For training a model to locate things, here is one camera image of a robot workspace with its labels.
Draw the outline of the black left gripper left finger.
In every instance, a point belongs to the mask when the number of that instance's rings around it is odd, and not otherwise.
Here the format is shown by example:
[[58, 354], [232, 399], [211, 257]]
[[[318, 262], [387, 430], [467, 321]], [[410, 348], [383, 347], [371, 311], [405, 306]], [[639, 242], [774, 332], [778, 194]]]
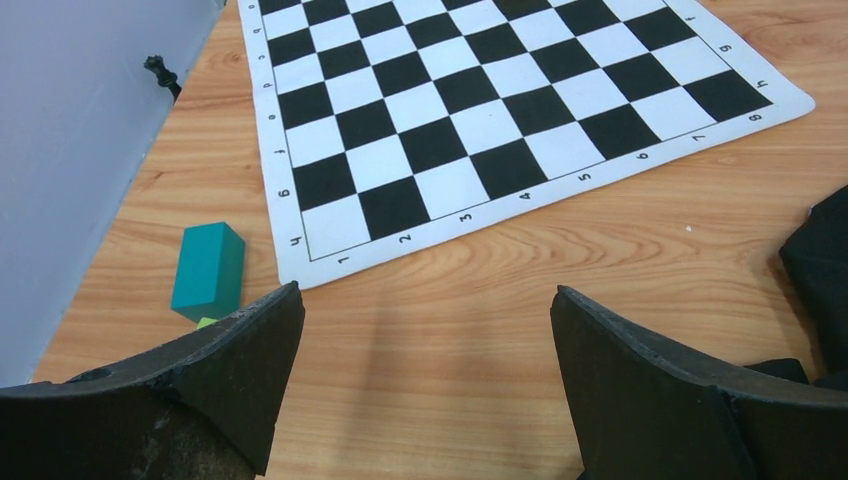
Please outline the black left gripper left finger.
[[252, 479], [267, 471], [305, 320], [288, 283], [209, 326], [1, 391], [5, 479]]

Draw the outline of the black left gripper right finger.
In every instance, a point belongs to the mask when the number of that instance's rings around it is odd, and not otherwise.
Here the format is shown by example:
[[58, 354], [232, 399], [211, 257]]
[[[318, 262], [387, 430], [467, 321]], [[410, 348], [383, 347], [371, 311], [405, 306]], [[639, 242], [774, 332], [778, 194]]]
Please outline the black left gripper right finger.
[[737, 366], [561, 286], [550, 318], [585, 479], [843, 479], [847, 395]]

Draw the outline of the black printed t-shirt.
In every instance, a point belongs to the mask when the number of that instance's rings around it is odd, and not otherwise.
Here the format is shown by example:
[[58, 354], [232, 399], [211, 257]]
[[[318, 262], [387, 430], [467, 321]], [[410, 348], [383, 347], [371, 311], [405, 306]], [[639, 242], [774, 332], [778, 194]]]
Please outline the black printed t-shirt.
[[778, 251], [788, 280], [816, 329], [828, 373], [810, 381], [795, 358], [776, 358], [747, 368], [795, 383], [847, 390], [847, 188], [809, 209], [804, 222]]

